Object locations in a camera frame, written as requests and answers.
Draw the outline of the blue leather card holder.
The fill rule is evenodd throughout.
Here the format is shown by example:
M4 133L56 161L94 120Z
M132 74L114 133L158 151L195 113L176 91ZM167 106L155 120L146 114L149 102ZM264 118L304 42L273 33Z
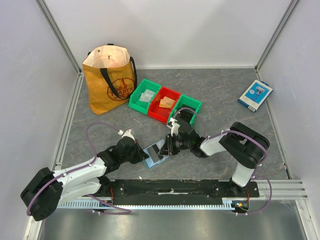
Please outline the blue leather card holder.
M165 143L165 140L164 140L164 139L161 139L161 140L157 141L157 142L154 143L154 144L156 144L156 145L158 146L159 150L160 150L160 149L162 148L162 146L164 145L164 143ZM146 147L143 151L148 155L147 148L148 148L148 147ZM148 158L144 159L142 162L143 162L144 166L145 166L147 169L151 169L151 168L153 168L153 167L161 164L162 162L164 162L167 158L169 158L169 156L163 156L163 159L162 159L162 160L158 161L156 164L153 164L152 161L151 161L151 158L150 158L150 156L149 156Z

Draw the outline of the black VIP credit card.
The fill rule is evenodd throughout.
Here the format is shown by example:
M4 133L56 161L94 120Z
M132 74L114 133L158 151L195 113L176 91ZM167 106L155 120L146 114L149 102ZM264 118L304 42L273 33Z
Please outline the black VIP credit card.
M193 122L194 122L193 117L194 117L194 112L188 109L184 109L180 111L177 115L177 118L185 122L189 122L191 126L193 125Z

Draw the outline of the gold credit card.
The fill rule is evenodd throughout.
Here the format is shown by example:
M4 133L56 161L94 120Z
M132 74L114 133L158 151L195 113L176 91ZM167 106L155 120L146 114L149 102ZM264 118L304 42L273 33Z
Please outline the gold credit card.
M171 101L166 101L165 99L161 99L159 101L159 107L160 108L165 108L165 109L170 109L172 107L172 102Z

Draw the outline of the silver credit card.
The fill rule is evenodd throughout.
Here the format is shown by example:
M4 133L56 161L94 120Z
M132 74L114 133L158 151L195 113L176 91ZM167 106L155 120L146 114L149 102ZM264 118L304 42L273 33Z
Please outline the silver credit card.
M140 100L141 102L149 103L149 102L151 101L152 97L153 97L152 94L144 93L144 92L143 92L143 93L140 95L139 100Z

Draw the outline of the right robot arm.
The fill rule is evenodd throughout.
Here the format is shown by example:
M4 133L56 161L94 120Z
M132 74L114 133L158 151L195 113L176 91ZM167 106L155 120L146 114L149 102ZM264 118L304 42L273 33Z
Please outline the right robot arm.
M246 125L235 122L227 130L214 136L200 136L189 123L170 123L171 132L165 137L158 156L174 156L189 150L197 158L207 158L228 152L237 161L229 181L229 191L235 197L247 191L256 167L268 155L269 140Z

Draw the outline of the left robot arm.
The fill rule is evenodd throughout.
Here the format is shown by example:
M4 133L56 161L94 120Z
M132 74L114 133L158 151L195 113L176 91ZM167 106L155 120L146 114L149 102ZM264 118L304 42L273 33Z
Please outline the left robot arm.
M44 167L20 194L26 214L41 221L68 201L87 195L106 196L112 188L107 174L124 163L137 164L147 158L137 140L124 136L116 145L78 165L56 171Z

